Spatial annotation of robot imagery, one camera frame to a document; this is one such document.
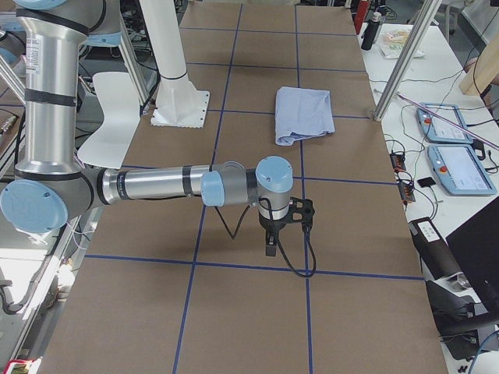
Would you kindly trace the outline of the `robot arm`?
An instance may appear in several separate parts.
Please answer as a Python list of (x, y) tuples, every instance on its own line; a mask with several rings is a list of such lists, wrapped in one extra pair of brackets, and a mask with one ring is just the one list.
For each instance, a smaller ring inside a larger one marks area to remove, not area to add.
[(75, 144), (79, 50), (121, 46), (117, 1), (19, 1), (16, 16), (26, 32), (23, 159), (1, 193), (1, 210), (15, 228), (40, 234), (96, 206), (122, 200), (200, 197), (206, 206), (257, 206), (266, 231), (266, 253), (283, 247), (280, 230), (295, 204), (292, 167), (266, 157), (254, 169), (236, 162), (152, 171), (123, 171), (122, 162), (140, 121), (135, 69), (101, 72), (94, 86), (104, 113), (101, 127)]

